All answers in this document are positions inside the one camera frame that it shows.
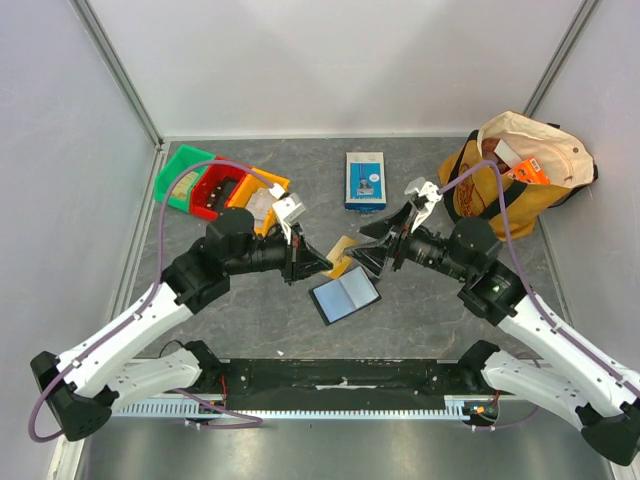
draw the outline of shiny floor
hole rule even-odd
[[[341,235],[364,239],[358,228],[390,215],[404,202],[404,188],[416,177],[437,182],[440,163],[462,146],[462,138],[364,138],[311,140],[229,140],[190,145],[242,160],[291,179],[304,201],[301,223],[308,241],[328,253]],[[173,142],[169,155],[180,144]],[[385,211],[362,215],[344,208],[344,163],[349,151],[385,155],[388,204]],[[156,271],[156,206],[135,281],[138,298]],[[206,222],[181,211],[167,212],[164,261],[170,262],[204,234]],[[426,226],[448,235],[452,222],[438,205]],[[534,288],[560,312],[545,256],[542,232],[516,242]],[[506,248],[502,260],[511,265]],[[382,301],[326,327],[308,289],[326,281],[317,275],[291,287],[278,272],[232,278],[232,290],[194,318],[154,341],[142,356],[156,357],[171,339],[204,340],[224,358],[459,358],[479,339],[518,354],[519,342],[476,319],[456,297],[459,284],[415,264],[388,273],[378,286]]]
[[[503,402],[504,418],[528,404]],[[75,480],[613,480],[577,430],[549,413],[498,432],[461,423],[273,420],[196,431],[113,418],[85,448]]]

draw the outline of yellow block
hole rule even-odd
[[[345,235],[340,237],[338,243],[335,244],[327,255],[327,259],[333,263],[333,270],[327,270],[322,273],[333,280],[339,278],[340,275],[347,270],[347,267],[351,265],[351,257],[344,254],[344,249],[354,245],[358,245],[358,242],[353,238],[349,238]]]

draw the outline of blue box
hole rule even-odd
[[[373,212],[387,206],[382,152],[348,152],[345,180],[344,208]]]

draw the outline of yellow bag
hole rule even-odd
[[[445,185],[482,161],[482,139],[504,140],[523,160],[535,156],[549,177],[550,185],[523,183],[502,175],[507,215],[513,238],[532,232],[537,216],[546,208],[564,203],[598,178],[593,157],[576,137],[556,126],[532,120],[516,112],[505,112],[474,130],[458,152],[438,169]],[[489,220],[504,241],[498,189],[493,169],[481,168],[444,195],[444,204],[454,222],[462,217]]]

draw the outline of robotic hand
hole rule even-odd
[[[581,336],[522,275],[497,260],[502,243],[486,220],[463,218],[442,238],[420,226],[441,199],[437,187],[420,178],[405,193],[411,198],[400,211],[360,229],[375,240],[345,253],[376,277],[388,264],[395,271],[409,260],[458,280],[463,284],[458,297],[469,311],[552,366],[537,369],[479,341],[459,361],[471,389],[488,385],[529,400],[579,429],[607,459],[629,465],[640,447],[640,374]]]
[[[227,293],[231,275],[280,270],[285,283],[291,284],[332,268],[294,222],[304,211],[298,197],[282,196],[273,208],[278,225],[266,238],[256,237],[247,210],[223,210],[207,225],[205,236],[162,272],[161,283],[122,315],[74,348],[58,356],[42,352],[31,361],[43,395],[50,390],[46,402],[68,440],[91,435],[112,411],[131,403],[176,388],[208,391],[216,383],[220,362],[201,341],[156,360],[126,363],[155,338]],[[153,300],[145,306],[152,293]],[[89,346],[95,345],[87,355]],[[34,416],[30,422],[34,440],[57,436],[37,437]]]

